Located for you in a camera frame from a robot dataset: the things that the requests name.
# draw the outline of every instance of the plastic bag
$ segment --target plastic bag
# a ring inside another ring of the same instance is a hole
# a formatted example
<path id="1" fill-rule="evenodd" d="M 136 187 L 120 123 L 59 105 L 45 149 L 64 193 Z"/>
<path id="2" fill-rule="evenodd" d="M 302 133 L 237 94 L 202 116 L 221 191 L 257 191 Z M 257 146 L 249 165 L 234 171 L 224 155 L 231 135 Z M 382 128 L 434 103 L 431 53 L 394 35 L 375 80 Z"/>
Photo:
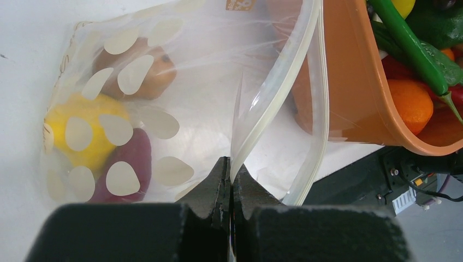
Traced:
<path id="1" fill-rule="evenodd" d="M 321 1 L 278 20 L 272 4 L 181 0 L 78 23 L 44 119 L 50 205 L 173 202 L 219 157 L 241 166 L 294 82 L 282 88 Z M 281 49 L 287 20 L 298 24 Z"/>

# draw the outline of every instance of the orange bucket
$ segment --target orange bucket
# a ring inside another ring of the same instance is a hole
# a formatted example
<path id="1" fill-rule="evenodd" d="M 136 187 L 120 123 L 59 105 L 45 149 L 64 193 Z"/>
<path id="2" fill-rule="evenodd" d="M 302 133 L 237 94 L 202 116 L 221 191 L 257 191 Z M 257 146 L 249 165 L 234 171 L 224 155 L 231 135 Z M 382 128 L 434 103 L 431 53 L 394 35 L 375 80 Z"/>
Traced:
<path id="1" fill-rule="evenodd" d="M 448 108 L 436 109 L 415 136 L 392 100 L 365 0 L 324 1 L 330 96 L 330 141 L 404 146 L 426 156 L 443 156 L 463 147 L 463 126 Z M 292 92 L 296 120 L 312 130 L 310 82 L 304 63 Z"/>

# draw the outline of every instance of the clear plastic bag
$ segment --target clear plastic bag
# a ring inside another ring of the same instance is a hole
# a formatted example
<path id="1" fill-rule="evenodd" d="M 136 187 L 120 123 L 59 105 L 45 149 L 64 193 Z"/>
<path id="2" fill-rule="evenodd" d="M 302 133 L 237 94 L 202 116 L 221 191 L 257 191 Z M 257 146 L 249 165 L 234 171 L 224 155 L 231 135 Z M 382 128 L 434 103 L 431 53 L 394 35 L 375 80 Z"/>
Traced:
<path id="1" fill-rule="evenodd" d="M 288 95 L 321 11 L 297 0 L 275 18 L 277 4 L 181 0 L 78 23 L 44 120 L 47 202 L 173 202 L 221 156 L 234 177 Z"/>

